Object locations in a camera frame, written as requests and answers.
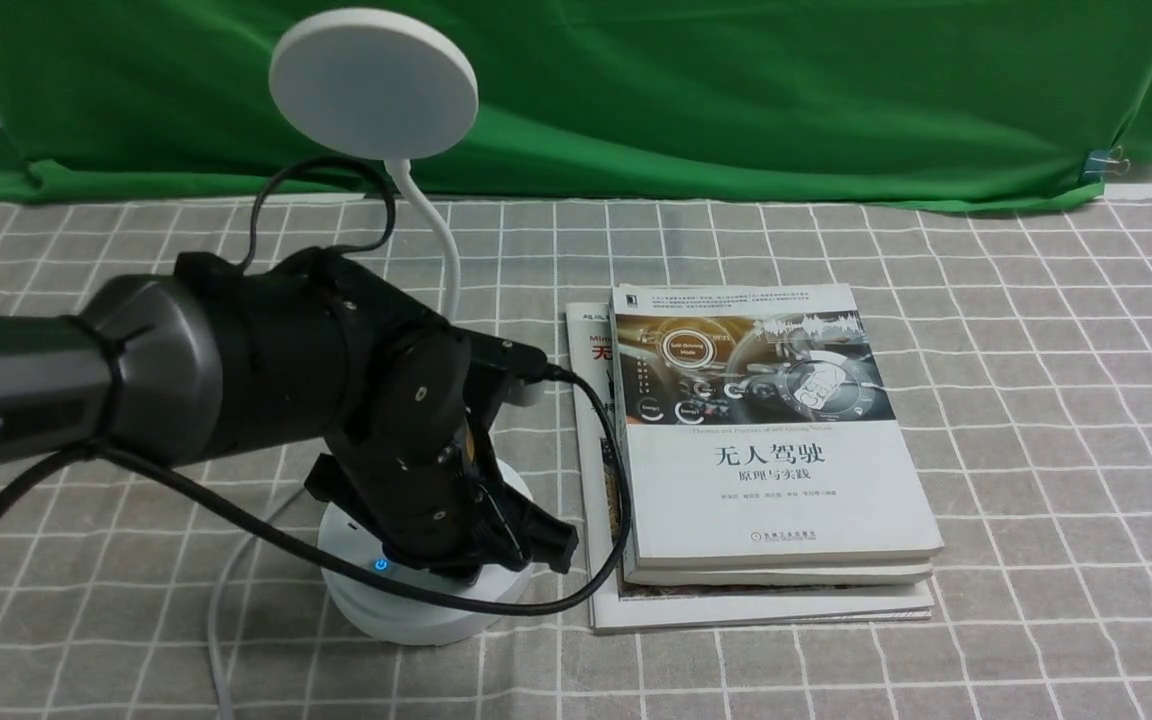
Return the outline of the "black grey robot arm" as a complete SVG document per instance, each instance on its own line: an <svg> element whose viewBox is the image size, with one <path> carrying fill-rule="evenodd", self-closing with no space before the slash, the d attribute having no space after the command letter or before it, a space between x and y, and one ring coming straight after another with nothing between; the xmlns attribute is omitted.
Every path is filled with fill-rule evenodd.
<svg viewBox="0 0 1152 720"><path fill-rule="evenodd" d="M566 573L575 528L509 486L488 435L548 366L342 252L253 275L185 252L170 275L111 278L81 313L0 316L0 464L103 441L173 469L320 438L311 495L399 564Z"/></svg>

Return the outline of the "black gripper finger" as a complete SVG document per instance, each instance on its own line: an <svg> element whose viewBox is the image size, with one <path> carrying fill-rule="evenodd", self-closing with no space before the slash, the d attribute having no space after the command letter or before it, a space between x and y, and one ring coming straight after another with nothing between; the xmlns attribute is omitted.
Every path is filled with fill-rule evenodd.
<svg viewBox="0 0 1152 720"><path fill-rule="evenodd" d="M576 528L554 518L516 488L482 492L482 560L511 571L544 564L566 574L579 547Z"/></svg>

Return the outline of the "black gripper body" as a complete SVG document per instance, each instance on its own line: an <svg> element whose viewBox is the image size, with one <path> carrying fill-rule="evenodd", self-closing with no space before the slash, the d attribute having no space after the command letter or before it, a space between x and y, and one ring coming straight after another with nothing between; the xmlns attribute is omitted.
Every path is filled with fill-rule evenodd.
<svg viewBox="0 0 1152 720"><path fill-rule="evenodd" d="M513 488L490 429L548 364L540 348L475 331L399 338L370 364L361 407L326 434L306 491L370 530L393 562L473 583L486 566L482 492Z"/></svg>

